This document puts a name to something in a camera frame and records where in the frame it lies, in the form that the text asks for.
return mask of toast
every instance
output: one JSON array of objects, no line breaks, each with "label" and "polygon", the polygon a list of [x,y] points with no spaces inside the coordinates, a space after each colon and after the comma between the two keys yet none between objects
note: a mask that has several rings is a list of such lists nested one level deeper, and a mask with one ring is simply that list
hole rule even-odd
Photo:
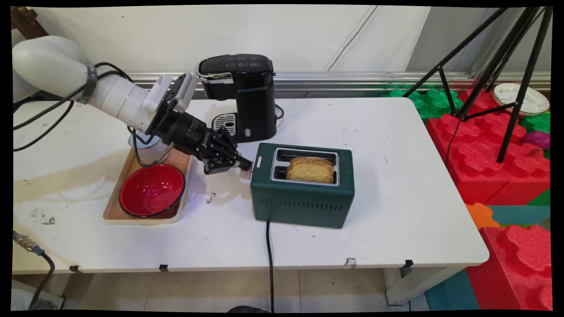
[{"label": "toast", "polygon": [[296,157],[290,161],[286,179],[333,184],[333,164],[324,158]]}]

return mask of green toaster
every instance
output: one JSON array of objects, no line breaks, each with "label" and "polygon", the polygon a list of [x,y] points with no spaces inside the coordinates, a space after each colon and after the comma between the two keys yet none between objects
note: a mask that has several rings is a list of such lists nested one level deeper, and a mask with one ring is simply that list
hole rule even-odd
[{"label": "green toaster", "polygon": [[[352,156],[348,149],[259,144],[250,183],[255,219],[342,228],[354,198]],[[333,184],[286,179],[295,157],[331,162]]]}]

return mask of toaster slot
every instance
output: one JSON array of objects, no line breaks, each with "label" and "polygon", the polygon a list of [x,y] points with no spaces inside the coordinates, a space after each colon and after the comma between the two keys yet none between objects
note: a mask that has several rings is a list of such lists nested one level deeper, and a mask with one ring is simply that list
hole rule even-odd
[{"label": "toaster slot", "polygon": [[300,149],[280,149],[276,154],[276,160],[281,162],[289,162],[296,157],[318,157],[328,160],[333,166],[337,164],[337,156],[332,153],[311,152]]},{"label": "toaster slot", "polygon": [[[274,167],[274,178],[275,179],[286,179],[286,171],[288,170],[287,166],[276,166]],[[318,184],[313,182],[301,182],[298,180],[294,180],[295,183],[306,183],[306,184]],[[333,171],[333,184],[337,183],[337,172]]]},{"label": "toaster slot", "polygon": [[276,179],[286,179],[287,166],[276,166],[274,167],[274,178]]}]

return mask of purple object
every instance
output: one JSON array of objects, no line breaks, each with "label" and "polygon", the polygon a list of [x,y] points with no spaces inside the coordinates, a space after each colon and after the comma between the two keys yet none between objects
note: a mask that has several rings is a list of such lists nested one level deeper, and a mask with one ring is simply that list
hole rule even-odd
[{"label": "purple object", "polygon": [[525,134],[525,137],[521,141],[531,143],[541,149],[550,148],[550,134],[540,130]]}]

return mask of robotic arm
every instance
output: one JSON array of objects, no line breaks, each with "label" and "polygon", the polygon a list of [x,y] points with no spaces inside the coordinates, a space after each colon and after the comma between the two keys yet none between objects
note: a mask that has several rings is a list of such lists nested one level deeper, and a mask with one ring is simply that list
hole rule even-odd
[{"label": "robotic arm", "polygon": [[12,49],[12,66],[13,77],[23,79],[19,85],[14,81],[14,98],[26,97],[22,91],[29,95],[34,87],[67,96],[86,83],[72,100],[88,103],[135,130],[156,135],[163,143],[196,156],[204,163],[205,174],[237,166],[251,168],[252,163],[239,155],[224,127],[215,131],[185,112],[197,85],[197,79],[190,74],[181,75],[173,85],[172,78],[163,74],[150,91],[117,74],[98,80],[97,68],[86,64],[81,49],[58,36],[18,43]]}]

